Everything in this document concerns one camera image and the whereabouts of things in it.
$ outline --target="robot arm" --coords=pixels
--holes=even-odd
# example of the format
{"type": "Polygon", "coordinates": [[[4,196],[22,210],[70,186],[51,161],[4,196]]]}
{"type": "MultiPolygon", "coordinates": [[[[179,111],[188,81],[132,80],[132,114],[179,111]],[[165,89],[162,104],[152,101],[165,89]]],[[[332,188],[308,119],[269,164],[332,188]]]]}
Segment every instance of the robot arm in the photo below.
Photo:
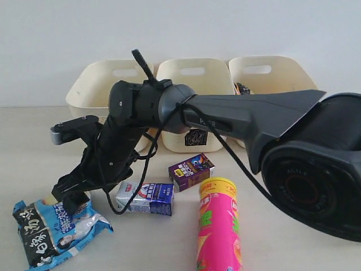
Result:
{"type": "Polygon", "coordinates": [[[77,138],[87,143],[80,164],[52,191],[68,213],[87,201],[85,191],[109,193],[132,175],[130,166],[140,158],[134,148],[149,128],[159,129],[157,140],[161,130],[181,134],[195,127],[242,140],[252,173],[262,172],[272,196],[247,176],[283,212],[328,234],[361,241],[361,211],[355,207],[361,205],[360,95],[338,94],[322,102],[325,92],[319,90],[196,95],[189,86],[157,81],[139,51],[132,53],[148,80],[116,83],[103,125],[87,116],[52,128],[55,143],[77,138]]]}

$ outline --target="purple juice box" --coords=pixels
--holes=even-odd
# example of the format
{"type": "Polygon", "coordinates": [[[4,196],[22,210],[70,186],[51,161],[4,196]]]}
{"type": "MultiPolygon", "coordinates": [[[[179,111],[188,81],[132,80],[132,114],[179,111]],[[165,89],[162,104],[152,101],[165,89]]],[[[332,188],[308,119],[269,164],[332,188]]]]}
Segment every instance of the purple juice box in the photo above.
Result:
{"type": "Polygon", "coordinates": [[[198,154],[168,168],[175,190],[181,192],[212,177],[214,164],[204,154],[198,154]]]}

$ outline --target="blue snack bag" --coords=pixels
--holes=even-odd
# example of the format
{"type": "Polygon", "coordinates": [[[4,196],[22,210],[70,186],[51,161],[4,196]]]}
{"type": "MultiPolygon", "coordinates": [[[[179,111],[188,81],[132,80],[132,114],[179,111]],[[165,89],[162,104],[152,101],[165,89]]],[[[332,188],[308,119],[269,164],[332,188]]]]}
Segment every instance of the blue snack bag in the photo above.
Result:
{"type": "Polygon", "coordinates": [[[91,201],[70,216],[63,204],[45,204],[38,200],[26,205],[15,204],[13,217],[28,259],[27,271],[47,271],[83,250],[102,230],[113,228],[110,222],[93,210],[91,201]]]}

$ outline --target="black plastic casing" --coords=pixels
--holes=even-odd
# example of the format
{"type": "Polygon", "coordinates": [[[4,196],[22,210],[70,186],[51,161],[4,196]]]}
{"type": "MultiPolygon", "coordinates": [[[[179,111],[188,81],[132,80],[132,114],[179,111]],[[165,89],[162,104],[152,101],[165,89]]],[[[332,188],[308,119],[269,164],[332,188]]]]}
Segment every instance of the black plastic casing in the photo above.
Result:
{"type": "Polygon", "coordinates": [[[296,219],[361,242],[361,96],[323,100],[283,141],[261,173],[270,194],[296,219]]]}

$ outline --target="basket handle hole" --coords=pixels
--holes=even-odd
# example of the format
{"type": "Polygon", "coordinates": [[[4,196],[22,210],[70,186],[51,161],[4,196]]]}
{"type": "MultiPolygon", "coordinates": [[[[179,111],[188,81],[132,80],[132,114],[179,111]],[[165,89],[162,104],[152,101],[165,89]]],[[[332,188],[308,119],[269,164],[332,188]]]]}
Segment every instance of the basket handle hole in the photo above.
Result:
{"type": "Polygon", "coordinates": [[[244,67],[243,73],[248,75],[266,75],[272,71],[270,65],[250,65],[244,67]]]}
{"type": "Polygon", "coordinates": [[[205,74],[205,68],[198,67],[198,68],[182,68],[180,69],[181,75],[184,76],[199,76],[205,74]]]}
{"type": "Polygon", "coordinates": [[[138,71],[136,69],[114,69],[112,74],[115,77],[134,77],[138,75],[138,71]]]}

